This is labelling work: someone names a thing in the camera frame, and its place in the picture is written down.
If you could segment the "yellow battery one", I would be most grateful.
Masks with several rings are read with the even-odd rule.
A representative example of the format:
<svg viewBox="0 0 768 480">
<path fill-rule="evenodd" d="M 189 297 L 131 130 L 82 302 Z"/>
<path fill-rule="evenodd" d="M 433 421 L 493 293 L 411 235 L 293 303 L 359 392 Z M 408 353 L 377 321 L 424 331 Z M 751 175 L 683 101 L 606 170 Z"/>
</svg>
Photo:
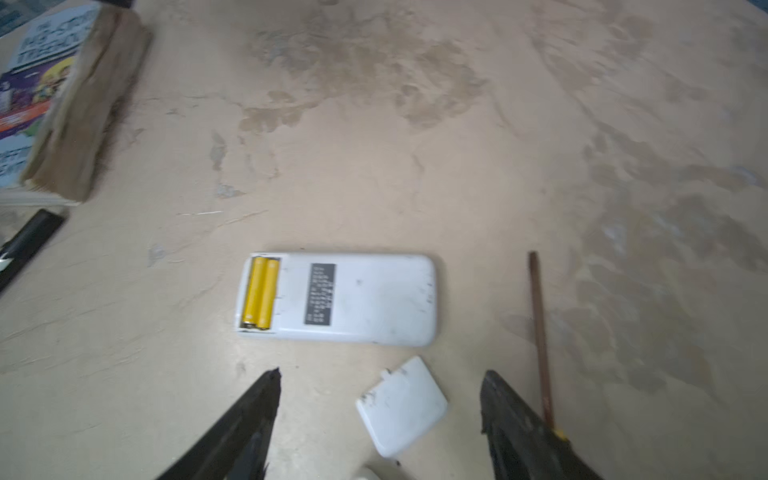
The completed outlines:
<svg viewBox="0 0 768 480">
<path fill-rule="evenodd" d="M 254 257 L 252 259 L 242 312 L 242 324 L 245 328 L 255 328 L 258 324 L 266 266 L 266 258 Z"/>
</svg>

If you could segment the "yellow battery two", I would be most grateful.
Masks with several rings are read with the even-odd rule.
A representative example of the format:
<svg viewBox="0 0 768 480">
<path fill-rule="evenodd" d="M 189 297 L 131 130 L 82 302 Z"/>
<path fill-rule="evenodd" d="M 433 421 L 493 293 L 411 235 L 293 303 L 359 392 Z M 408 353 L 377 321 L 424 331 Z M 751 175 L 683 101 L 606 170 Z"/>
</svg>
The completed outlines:
<svg viewBox="0 0 768 480">
<path fill-rule="evenodd" d="M 257 289 L 259 302 L 256 328 L 259 330 L 266 331 L 271 328 L 279 270 L 280 261 L 278 259 L 266 258 L 264 260 L 263 270 L 259 276 L 260 284 Z"/>
</svg>

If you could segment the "black marker pen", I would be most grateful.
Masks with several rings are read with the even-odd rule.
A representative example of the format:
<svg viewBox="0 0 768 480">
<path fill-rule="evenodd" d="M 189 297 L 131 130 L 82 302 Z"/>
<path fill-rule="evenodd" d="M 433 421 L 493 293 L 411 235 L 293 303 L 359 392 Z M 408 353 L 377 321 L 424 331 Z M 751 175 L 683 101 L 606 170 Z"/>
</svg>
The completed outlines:
<svg viewBox="0 0 768 480">
<path fill-rule="evenodd" d="M 65 221 L 63 215 L 40 209 L 1 247 L 1 292 L 8 288 Z"/>
</svg>

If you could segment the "colourful paperback book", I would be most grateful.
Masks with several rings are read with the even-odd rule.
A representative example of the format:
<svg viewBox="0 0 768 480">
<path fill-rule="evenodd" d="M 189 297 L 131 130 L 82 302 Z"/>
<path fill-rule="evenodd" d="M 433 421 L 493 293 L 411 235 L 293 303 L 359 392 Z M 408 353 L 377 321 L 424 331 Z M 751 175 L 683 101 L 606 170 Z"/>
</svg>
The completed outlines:
<svg viewBox="0 0 768 480">
<path fill-rule="evenodd" d="M 150 32 L 130 1 L 87 1 L 1 40 L 1 203 L 76 206 Z"/>
</svg>

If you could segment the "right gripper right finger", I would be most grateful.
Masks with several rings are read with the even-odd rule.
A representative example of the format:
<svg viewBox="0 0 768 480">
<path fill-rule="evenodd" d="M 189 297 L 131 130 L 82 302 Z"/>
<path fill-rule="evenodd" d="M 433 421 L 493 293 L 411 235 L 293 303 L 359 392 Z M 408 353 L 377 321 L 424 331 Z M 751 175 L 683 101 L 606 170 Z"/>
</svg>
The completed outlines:
<svg viewBox="0 0 768 480">
<path fill-rule="evenodd" d="M 496 479 L 601 478 L 494 370 L 484 375 L 480 403 Z"/>
</svg>

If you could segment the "white remote with red buttons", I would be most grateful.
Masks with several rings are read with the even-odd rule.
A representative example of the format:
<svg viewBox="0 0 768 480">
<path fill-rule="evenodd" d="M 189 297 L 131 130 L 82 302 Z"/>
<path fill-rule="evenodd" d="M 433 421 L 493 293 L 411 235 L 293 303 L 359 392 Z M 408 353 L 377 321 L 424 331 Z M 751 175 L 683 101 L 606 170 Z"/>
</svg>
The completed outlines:
<svg viewBox="0 0 768 480">
<path fill-rule="evenodd" d="M 271 328 L 245 328 L 254 257 L 280 261 Z M 255 252 L 241 274 L 235 329 L 251 338 L 422 347 L 437 335 L 437 273 L 425 255 Z"/>
</svg>

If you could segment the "black yellow handled screwdriver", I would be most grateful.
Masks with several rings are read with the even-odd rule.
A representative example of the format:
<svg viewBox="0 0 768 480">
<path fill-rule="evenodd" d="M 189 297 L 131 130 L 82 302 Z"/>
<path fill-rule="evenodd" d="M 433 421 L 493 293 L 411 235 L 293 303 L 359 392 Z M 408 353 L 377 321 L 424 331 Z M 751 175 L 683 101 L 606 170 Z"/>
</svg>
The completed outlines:
<svg viewBox="0 0 768 480">
<path fill-rule="evenodd" d="M 536 251 L 530 251 L 527 255 L 527 262 L 530 278 L 532 318 L 534 324 L 535 344 L 537 348 L 537 363 L 539 371 L 543 419 L 544 423 L 550 430 L 553 431 L 557 438 L 566 444 L 569 444 L 570 440 L 562 430 L 556 427 L 554 420 L 554 404 L 547 348 L 541 265 L 538 253 Z"/>
</svg>

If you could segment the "white battery cover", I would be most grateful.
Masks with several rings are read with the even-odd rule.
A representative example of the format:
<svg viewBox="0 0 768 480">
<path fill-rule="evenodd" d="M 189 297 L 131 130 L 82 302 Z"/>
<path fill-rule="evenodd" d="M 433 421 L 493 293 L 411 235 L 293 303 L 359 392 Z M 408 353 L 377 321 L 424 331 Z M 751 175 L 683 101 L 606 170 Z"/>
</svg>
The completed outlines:
<svg viewBox="0 0 768 480">
<path fill-rule="evenodd" d="M 394 458 L 434 427 L 446 414 L 448 400 L 426 363 L 414 356 L 355 402 L 379 455 Z"/>
</svg>

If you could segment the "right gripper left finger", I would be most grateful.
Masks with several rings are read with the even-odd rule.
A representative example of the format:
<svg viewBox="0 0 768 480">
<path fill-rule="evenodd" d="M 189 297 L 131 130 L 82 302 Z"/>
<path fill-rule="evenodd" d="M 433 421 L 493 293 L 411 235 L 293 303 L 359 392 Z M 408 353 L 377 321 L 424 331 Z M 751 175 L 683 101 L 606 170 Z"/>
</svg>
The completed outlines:
<svg viewBox="0 0 768 480">
<path fill-rule="evenodd" d="M 280 371 L 265 372 L 160 477 L 263 479 L 280 395 Z"/>
</svg>

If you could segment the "white remote with green buttons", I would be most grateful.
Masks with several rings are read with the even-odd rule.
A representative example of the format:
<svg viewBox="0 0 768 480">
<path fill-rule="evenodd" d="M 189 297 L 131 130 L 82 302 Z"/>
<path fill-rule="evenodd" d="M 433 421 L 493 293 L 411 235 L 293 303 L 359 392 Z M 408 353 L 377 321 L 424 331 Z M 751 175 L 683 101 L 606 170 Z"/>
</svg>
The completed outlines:
<svg viewBox="0 0 768 480">
<path fill-rule="evenodd" d="M 377 475 L 372 469 L 367 466 L 362 466 L 355 471 L 352 480 L 381 480 L 381 477 Z"/>
</svg>

